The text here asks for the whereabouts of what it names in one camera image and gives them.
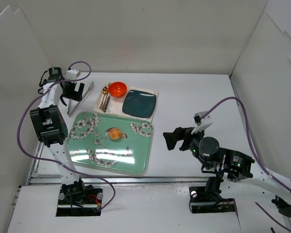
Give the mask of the silver metal tongs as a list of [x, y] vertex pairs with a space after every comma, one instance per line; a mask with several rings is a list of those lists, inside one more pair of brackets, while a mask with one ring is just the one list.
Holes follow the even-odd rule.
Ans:
[[68, 104], [68, 109], [67, 109], [67, 115], [69, 117], [71, 117], [74, 112], [77, 110], [77, 108], [85, 101], [85, 99], [87, 98], [87, 96], [90, 94], [90, 92], [93, 90], [95, 84], [94, 82], [91, 82], [88, 89], [86, 90], [86, 92], [83, 94], [82, 96], [82, 100], [79, 101], [75, 106], [74, 108], [71, 107], [71, 104], [72, 104], [72, 100], [69, 101], [69, 104]]

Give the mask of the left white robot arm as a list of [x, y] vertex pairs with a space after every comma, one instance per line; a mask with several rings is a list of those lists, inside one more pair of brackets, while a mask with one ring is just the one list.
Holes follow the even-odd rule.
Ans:
[[81, 101], [84, 84], [75, 90], [76, 83], [66, 79], [60, 67], [48, 69], [49, 77], [42, 81], [43, 97], [36, 109], [30, 110], [30, 118], [37, 138], [53, 155], [62, 181], [64, 195], [79, 194], [85, 190], [67, 147], [68, 129], [58, 107], [64, 98]]

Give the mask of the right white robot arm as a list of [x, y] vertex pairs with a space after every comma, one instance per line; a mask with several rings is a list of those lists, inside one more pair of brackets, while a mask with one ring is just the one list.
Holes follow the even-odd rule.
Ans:
[[242, 152], [220, 147], [204, 131], [176, 128], [164, 132], [168, 150], [182, 141], [180, 151], [189, 150], [201, 163], [201, 172], [209, 177], [205, 186], [192, 186], [189, 208], [192, 213], [223, 213], [236, 210], [236, 199], [273, 204], [278, 212], [291, 218], [291, 180], [273, 180], [269, 171], [263, 171], [255, 160]]

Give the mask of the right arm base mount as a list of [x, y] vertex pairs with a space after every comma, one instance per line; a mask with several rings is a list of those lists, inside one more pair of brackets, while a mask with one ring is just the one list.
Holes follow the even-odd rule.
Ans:
[[189, 187], [189, 210], [192, 214], [213, 214], [236, 212], [235, 200], [220, 196], [219, 177], [209, 177], [205, 186]]

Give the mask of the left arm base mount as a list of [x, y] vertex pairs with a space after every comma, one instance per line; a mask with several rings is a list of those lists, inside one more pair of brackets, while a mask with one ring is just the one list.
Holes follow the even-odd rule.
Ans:
[[56, 217], [100, 216], [103, 189], [91, 184], [81, 189], [60, 189]]

